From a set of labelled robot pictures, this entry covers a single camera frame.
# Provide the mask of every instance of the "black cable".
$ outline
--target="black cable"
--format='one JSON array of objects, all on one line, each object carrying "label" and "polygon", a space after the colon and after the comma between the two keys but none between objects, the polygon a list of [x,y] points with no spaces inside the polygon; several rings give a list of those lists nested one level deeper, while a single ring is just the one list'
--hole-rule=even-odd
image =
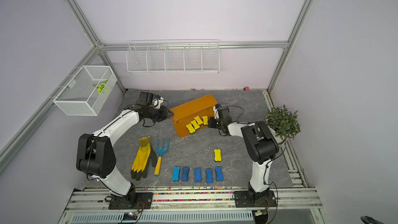
[{"label": "black cable", "polygon": [[141,216],[142,216],[142,212],[144,211],[145,203],[144,203],[142,200],[139,200],[139,201],[140,201],[141,204],[142,204],[142,210],[141,210],[140,216],[138,217],[138,219],[137,219],[134,223],[137,223],[137,222],[140,220],[140,218],[141,218]]},{"label": "black cable", "polygon": [[238,108],[240,108],[240,109],[242,109],[242,113],[238,116],[238,118],[236,119],[236,121],[235,122],[237,122],[238,121],[238,119],[239,119],[239,117],[241,117],[242,116],[242,114],[245,112],[245,109],[243,109],[242,107],[238,107]]},{"label": "black cable", "polygon": [[152,126],[145,126],[145,119],[143,118],[143,120],[144,120],[144,123],[142,123],[142,126],[143,126],[143,127],[152,127],[152,126],[154,126],[154,125],[156,124],[156,121],[155,121],[155,122],[153,122],[153,125],[152,125]]},{"label": "black cable", "polygon": [[116,192],[114,192],[113,190],[111,190],[110,188],[108,188],[108,186],[106,186],[105,183],[103,183],[103,181],[100,180],[100,182],[102,182],[102,184],[103,184],[109,191],[112,191],[113,193],[117,194],[118,196],[123,196],[122,194],[116,193]]},{"label": "black cable", "polygon": [[93,177],[92,179],[88,179],[88,167],[89,167],[89,164],[90,164],[91,153],[92,153],[92,151],[94,150],[94,143],[96,143],[97,140],[100,138],[99,135],[101,135],[101,133],[105,132],[105,130],[106,130],[108,127],[110,127],[113,123],[115,123],[116,121],[118,121],[121,117],[125,116],[127,113],[132,112],[132,111],[134,111],[134,110],[130,110],[130,111],[126,112],[125,114],[123,114],[122,116],[120,116],[120,117],[118,117],[117,119],[115,119],[114,121],[112,121],[112,123],[110,123],[107,127],[105,127],[105,128],[97,135],[96,139],[94,139],[94,141],[91,143],[91,145],[87,148],[87,150],[90,149],[90,153],[88,154],[87,170],[86,170],[86,171],[87,171],[87,173],[86,173],[86,178],[87,178],[88,181],[92,181],[92,180],[94,180],[94,179],[98,179],[98,178],[95,178],[95,177]]},{"label": "black cable", "polygon": [[270,222],[268,222],[267,224],[270,224],[276,217],[276,212],[278,211],[278,204],[279,204],[279,193],[278,193],[278,188],[276,187],[276,184],[274,182],[271,182],[271,184],[275,185],[275,189],[276,189],[276,209],[275,209],[275,214],[272,217],[272,220]]},{"label": "black cable", "polygon": [[263,183],[264,183],[264,185],[271,185],[271,184],[272,184],[272,183],[268,184],[268,183],[266,182],[266,172],[267,172],[267,169],[268,169],[268,164],[269,164],[270,162],[274,161],[275,159],[277,159],[277,158],[279,158],[280,156],[283,155],[283,153],[284,153],[285,150],[286,150],[286,145],[287,145],[287,144],[285,143],[285,148],[283,148],[283,151],[281,152],[281,154],[279,154],[279,156],[275,157],[274,159],[271,159],[271,160],[266,164],[266,169],[265,169],[265,171],[264,171],[264,176],[263,176]]},{"label": "black cable", "polygon": [[165,102],[167,102],[166,108],[169,107],[169,102],[168,101],[165,101]]}]

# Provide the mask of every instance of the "wire basket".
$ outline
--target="wire basket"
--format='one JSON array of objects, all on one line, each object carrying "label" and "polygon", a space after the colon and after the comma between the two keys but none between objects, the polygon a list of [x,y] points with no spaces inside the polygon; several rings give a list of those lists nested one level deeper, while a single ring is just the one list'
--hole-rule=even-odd
[{"label": "wire basket", "polygon": [[218,42],[129,43],[126,54],[130,73],[218,73]]},{"label": "wire basket", "polygon": [[53,102],[66,115],[97,116],[116,82],[109,66],[82,66]]}]

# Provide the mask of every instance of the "gardening glove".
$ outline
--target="gardening glove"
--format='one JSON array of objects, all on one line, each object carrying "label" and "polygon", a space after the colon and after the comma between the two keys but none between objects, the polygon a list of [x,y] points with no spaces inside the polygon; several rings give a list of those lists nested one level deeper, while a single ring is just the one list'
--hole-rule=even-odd
[{"label": "gardening glove", "polygon": [[157,156],[155,151],[150,146],[150,137],[140,138],[140,148],[138,149],[137,156],[131,167],[131,178],[140,180],[141,177],[146,178],[148,174],[149,159],[152,159],[152,167],[156,166]]}]

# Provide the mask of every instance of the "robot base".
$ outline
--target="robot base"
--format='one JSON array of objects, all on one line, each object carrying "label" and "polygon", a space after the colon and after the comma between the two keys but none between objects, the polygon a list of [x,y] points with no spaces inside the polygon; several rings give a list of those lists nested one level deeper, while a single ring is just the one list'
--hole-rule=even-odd
[{"label": "robot base", "polygon": [[253,204],[253,200],[249,196],[249,191],[235,191],[235,207],[237,208],[247,208],[247,207],[267,207],[268,203],[270,207],[276,207],[276,199],[273,191],[269,191],[269,194],[262,197]]},{"label": "robot base", "polygon": [[127,201],[121,201],[115,197],[112,197],[112,200],[109,202],[109,209],[142,209],[141,202],[137,202],[142,200],[145,202],[144,209],[150,209],[152,204],[152,192],[143,192],[143,193],[135,193],[135,202],[133,205]]}]

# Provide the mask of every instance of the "vent cover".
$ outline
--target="vent cover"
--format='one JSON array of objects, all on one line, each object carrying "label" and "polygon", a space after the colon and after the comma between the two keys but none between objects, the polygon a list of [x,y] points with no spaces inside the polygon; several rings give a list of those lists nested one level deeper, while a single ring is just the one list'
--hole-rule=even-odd
[{"label": "vent cover", "polygon": [[[71,223],[120,223],[124,212],[106,213],[76,213]],[[151,223],[189,223],[189,222],[211,222],[211,221],[244,221],[253,220],[251,211],[159,211],[143,212],[139,221]],[[135,221],[124,220],[123,223],[134,223]]]}]

